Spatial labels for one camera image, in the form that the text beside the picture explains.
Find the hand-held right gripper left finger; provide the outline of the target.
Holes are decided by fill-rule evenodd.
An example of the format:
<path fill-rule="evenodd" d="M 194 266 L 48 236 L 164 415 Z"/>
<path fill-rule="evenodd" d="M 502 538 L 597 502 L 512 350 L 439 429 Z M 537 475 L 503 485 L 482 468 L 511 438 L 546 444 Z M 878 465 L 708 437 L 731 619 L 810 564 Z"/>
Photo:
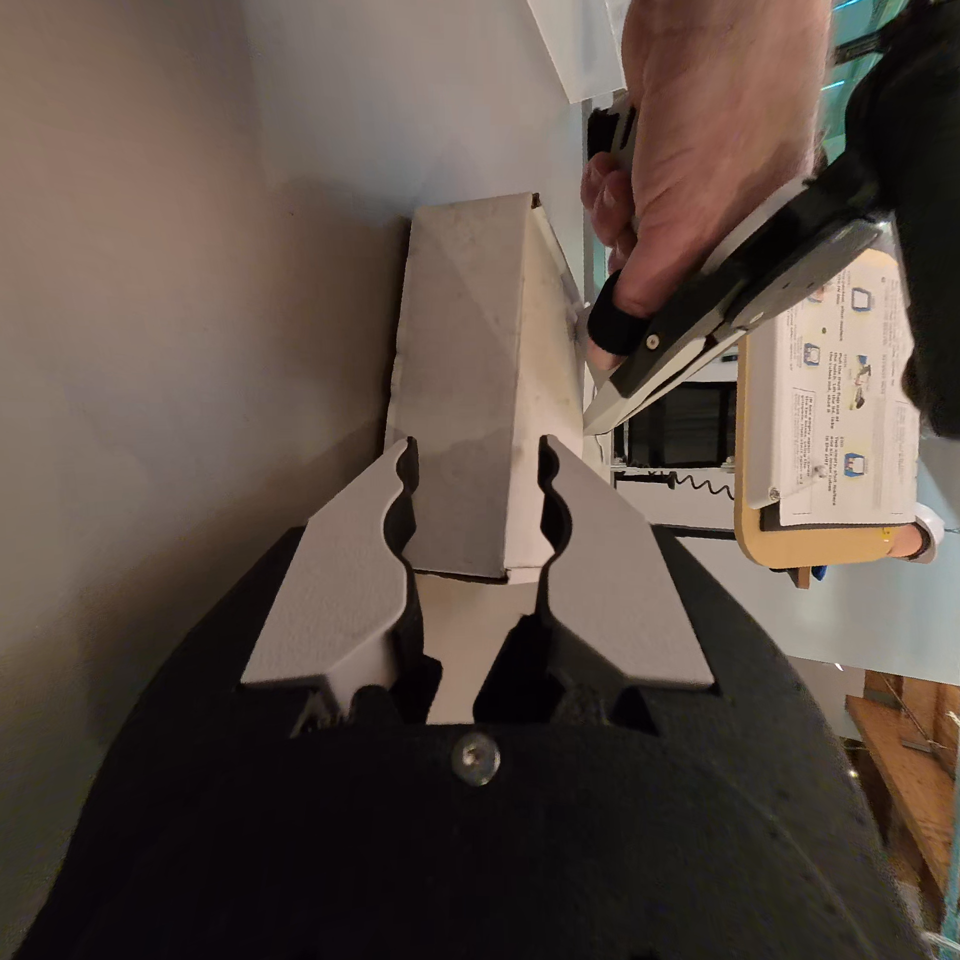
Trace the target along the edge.
<path fill-rule="evenodd" d="M 331 714 L 388 690 L 423 654 L 403 551 L 416 531 L 417 442 L 404 437 L 307 522 L 241 676 L 246 689 L 317 690 Z"/>

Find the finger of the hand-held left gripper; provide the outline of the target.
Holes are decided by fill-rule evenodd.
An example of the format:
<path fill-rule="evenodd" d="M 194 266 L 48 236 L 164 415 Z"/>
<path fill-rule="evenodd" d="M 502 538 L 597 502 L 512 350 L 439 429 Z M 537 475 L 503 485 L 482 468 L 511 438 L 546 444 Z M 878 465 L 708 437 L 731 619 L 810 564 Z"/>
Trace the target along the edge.
<path fill-rule="evenodd" d="M 623 362 L 598 387 L 583 413 L 583 434 L 599 436 L 612 432 L 724 354 L 748 331 L 721 327 L 718 332 L 719 338 L 708 334 L 687 338 L 684 344 L 674 344 L 646 370 L 640 370 L 636 361 L 646 360 L 652 351 L 642 346 L 637 356 Z"/>

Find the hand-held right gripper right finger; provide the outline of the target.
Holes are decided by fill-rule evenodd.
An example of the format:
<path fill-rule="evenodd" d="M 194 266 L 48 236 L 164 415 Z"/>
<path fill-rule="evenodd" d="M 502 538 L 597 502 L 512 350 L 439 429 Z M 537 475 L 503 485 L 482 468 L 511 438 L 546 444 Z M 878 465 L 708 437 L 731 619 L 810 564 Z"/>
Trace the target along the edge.
<path fill-rule="evenodd" d="M 554 554 L 536 614 L 565 686 L 706 690 L 714 674 L 645 517 L 557 437 L 538 444 L 541 532 Z"/>

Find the white cardboard box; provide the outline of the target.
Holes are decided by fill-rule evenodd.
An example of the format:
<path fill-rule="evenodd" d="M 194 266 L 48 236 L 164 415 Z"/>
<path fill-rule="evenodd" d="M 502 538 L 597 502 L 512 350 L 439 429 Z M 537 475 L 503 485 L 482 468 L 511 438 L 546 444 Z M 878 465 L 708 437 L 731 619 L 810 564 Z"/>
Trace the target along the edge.
<path fill-rule="evenodd" d="M 415 571 L 539 579 L 540 439 L 584 448 L 582 305 L 539 195 L 415 210 L 385 438 L 417 445 Z"/>

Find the person's left hand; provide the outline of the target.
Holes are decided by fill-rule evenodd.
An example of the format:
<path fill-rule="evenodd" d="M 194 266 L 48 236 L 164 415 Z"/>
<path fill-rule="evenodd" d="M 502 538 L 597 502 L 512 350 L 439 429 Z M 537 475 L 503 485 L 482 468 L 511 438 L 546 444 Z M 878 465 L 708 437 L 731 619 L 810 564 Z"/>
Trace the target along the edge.
<path fill-rule="evenodd" d="M 631 170 L 599 152 L 581 182 L 620 273 L 617 308 L 654 314 L 762 202 L 810 171 L 831 21 L 825 1 L 630 3 Z"/>

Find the printed instruction sheet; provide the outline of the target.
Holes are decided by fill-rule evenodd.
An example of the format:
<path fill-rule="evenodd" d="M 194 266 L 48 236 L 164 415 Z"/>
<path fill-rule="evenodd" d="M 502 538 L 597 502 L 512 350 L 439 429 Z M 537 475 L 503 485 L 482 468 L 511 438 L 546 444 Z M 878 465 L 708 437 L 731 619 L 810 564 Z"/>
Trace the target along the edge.
<path fill-rule="evenodd" d="M 913 522 L 919 414 L 902 385 L 914 344 L 897 260 L 863 251 L 772 328 L 774 527 Z"/>

